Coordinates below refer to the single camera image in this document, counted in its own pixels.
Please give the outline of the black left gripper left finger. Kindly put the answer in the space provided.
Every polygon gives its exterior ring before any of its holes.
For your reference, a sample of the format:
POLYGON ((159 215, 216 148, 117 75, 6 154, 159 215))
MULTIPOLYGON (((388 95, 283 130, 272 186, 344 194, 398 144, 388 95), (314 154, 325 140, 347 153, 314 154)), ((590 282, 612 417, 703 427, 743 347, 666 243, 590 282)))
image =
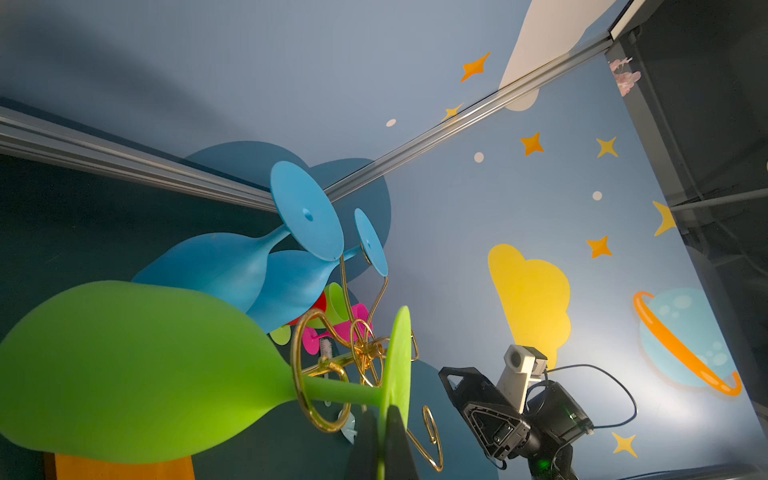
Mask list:
POLYGON ((358 422, 358 433, 348 459, 345 480, 376 480, 378 478, 379 437, 378 418, 366 411, 358 422))

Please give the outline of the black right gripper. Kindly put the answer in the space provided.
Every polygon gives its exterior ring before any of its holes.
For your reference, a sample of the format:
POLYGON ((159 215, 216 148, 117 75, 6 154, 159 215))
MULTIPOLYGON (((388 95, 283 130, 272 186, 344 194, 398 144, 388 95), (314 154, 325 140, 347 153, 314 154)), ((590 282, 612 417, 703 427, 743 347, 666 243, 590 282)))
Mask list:
POLYGON ((478 369, 443 367, 438 376, 484 455, 499 469, 506 468, 507 459, 539 453, 541 441, 532 425, 478 369))

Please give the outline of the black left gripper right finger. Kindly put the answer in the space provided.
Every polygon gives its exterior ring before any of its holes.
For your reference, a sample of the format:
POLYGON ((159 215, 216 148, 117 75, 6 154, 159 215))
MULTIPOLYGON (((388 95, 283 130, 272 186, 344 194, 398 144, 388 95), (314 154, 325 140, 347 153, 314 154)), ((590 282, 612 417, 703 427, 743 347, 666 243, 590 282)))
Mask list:
POLYGON ((383 440, 383 478, 418 480, 419 475, 410 450, 406 427, 400 410, 390 405, 386 414, 383 440))

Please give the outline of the pink wine glass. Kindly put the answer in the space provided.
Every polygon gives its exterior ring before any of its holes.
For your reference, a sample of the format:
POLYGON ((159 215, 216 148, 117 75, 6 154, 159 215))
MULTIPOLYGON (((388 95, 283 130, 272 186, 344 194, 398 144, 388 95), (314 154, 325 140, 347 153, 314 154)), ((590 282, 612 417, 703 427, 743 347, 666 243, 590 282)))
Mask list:
MULTIPOLYGON (((365 305, 358 303, 351 307, 355 319, 366 320, 369 311, 365 305)), ((345 307, 338 311, 333 305, 328 304, 325 311, 326 317, 333 326, 335 332, 346 342, 350 341, 351 323, 345 307)), ((311 320, 303 331, 302 345, 310 355, 317 355, 320 350, 320 339, 331 337, 327 327, 319 319, 311 320)))

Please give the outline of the green wine glass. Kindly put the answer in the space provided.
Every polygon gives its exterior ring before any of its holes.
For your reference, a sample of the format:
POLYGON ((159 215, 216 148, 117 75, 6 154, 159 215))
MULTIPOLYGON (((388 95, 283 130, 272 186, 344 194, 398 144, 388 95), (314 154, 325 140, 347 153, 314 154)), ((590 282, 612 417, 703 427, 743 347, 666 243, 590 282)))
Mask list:
POLYGON ((387 420, 406 417, 411 316, 394 321, 378 387, 304 375, 245 313, 210 295, 123 281, 43 302, 1 343, 1 432, 21 447, 120 464, 191 456, 295 401, 375 406, 375 475, 387 420))
MULTIPOLYGON (((338 283, 328 284, 322 295, 312 305, 313 309, 322 310, 337 334, 345 342, 350 341, 351 321, 347 302, 344 297, 344 290, 338 283)), ((291 333, 290 327, 299 321, 299 317, 293 321, 273 330, 269 333, 271 339, 278 345, 285 345, 289 342, 291 333)))

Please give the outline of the red wine glass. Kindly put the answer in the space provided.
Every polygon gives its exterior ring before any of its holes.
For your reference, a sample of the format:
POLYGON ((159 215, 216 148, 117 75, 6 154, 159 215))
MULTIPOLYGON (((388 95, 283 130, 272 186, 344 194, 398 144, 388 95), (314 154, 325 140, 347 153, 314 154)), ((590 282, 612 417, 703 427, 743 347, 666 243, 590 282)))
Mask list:
MULTIPOLYGON (((311 310, 314 310, 314 309, 320 310, 322 312, 325 312, 327 310, 327 298, 326 298, 326 294, 324 292, 322 292, 321 295, 318 297, 318 299, 309 307, 307 312, 309 312, 311 310)), ((290 321, 289 325, 291 325, 291 326, 296 325, 299 322, 299 320, 301 319, 302 316, 303 316, 303 314, 299 315, 294 320, 290 321)))

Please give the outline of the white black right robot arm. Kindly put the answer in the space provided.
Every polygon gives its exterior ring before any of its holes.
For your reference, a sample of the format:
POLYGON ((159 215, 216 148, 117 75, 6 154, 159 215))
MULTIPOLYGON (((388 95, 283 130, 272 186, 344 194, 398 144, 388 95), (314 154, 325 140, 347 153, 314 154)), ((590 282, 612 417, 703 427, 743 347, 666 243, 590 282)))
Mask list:
POLYGON ((533 479, 574 479, 572 444, 594 424, 562 385, 539 384, 522 412, 474 367, 444 367, 438 372, 447 396, 487 458, 501 463, 523 457, 533 479))

